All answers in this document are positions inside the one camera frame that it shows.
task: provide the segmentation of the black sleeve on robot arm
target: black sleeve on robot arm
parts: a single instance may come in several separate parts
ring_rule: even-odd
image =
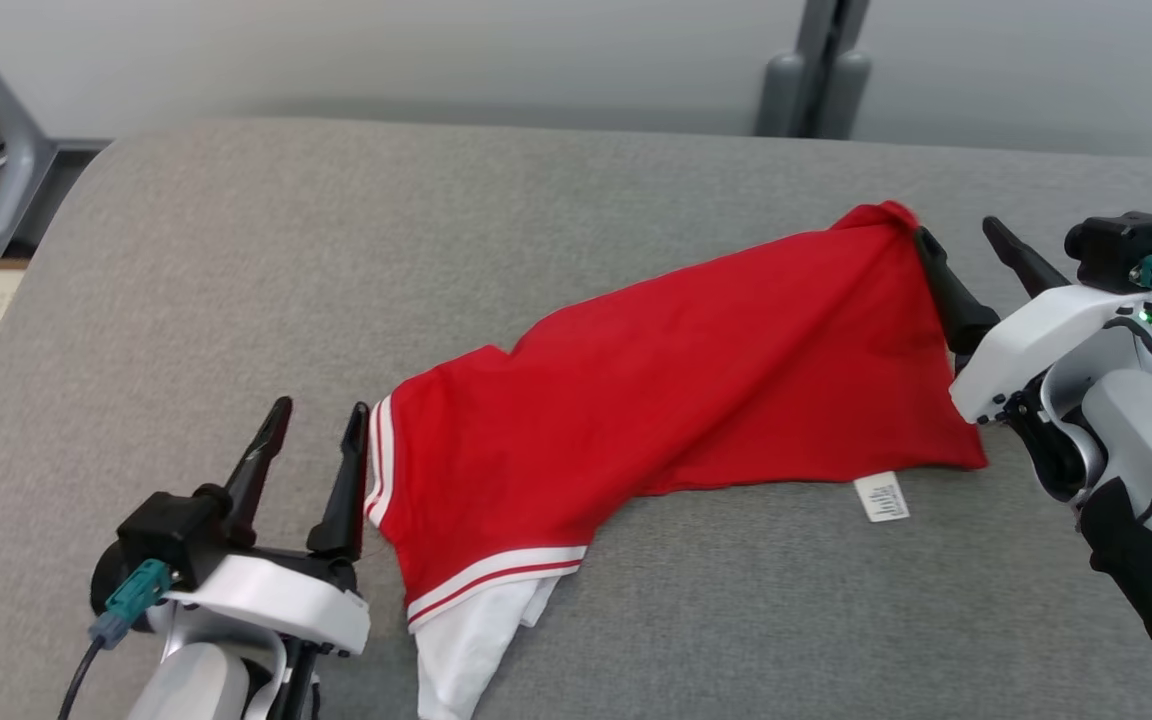
[[[1092,546],[1092,569],[1114,578],[1152,639],[1152,530],[1135,517],[1123,480],[1108,480],[1092,493],[1079,526]]]

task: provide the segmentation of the white wall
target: white wall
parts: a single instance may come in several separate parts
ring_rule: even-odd
[[[750,132],[804,0],[3,0],[0,73],[58,137],[317,114]]]
[[[852,138],[1152,156],[1152,0],[872,0]]]

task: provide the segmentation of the red stripe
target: red stripe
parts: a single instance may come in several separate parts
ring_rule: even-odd
[[[378,414],[374,415],[376,418],[376,500],[372,500],[364,507],[364,513],[371,515],[372,507],[380,502],[380,493],[385,492],[385,455],[381,448],[385,446],[384,438],[380,434],[385,431],[384,423],[380,422],[380,410],[385,401],[380,401],[380,404],[376,407]]]
[[[567,560],[563,562],[547,562],[546,564],[524,564],[522,566],[522,568],[507,568],[503,570],[497,570],[495,573],[488,573],[486,575],[483,575],[483,577],[475,579],[472,583],[468,583],[464,588],[458,589],[458,591],[453,592],[452,594],[445,597],[442,600],[434,602],[434,605],[430,605],[429,607],[426,607],[426,609],[417,612],[416,615],[411,615],[411,617],[407,620],[407,623],[408,624],[415,623],[415,621],[419,619],[420,615],[429,614],[430,611],[439,609],[439,607],[442,607],[444,605],[447,605],[447,602],[456,600],[457,597],[464,594],[465,591],[468,591],[468,589],[477,588],[477,585],[488,582],[488,579],[502,578],[505,575],[530,573],[532,570],[554,570],[558,568],[573,568],[574,566],[579,564],[579,562],[581,562],[579,560]]]

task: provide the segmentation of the white fabric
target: white fabric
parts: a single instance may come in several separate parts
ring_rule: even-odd
[[[420,720],[470,720],[518,626],[536,624],[558,578],[495,585],[415,629]]]

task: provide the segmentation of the gray fabric surface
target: gray fabric surface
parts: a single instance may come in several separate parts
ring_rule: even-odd
[[[1152,160],[312,120],[115,143],[0,328],[0,719],[55,714],[119,521],[152,491],[222,479],[279,393],[297,409],[257,530],[298,547],[357,397],[888,197],[1010,311],[1023,293],[982,215],[1069,270],[1071,223],[1152,211]],[[809,291],[812,272],[786,282]],[[1020,442],[984,435],[988,470],[902,473],[914,517],[893,523],[824,484],[631,502],[477,717],[1152,717],[1138,619]],[[374,629],[361,659],[321,665],[324,719],[415,715],[396,562],[371,530],[365,555]],[[121,717],[157,647],[100,657],[76,717]]]

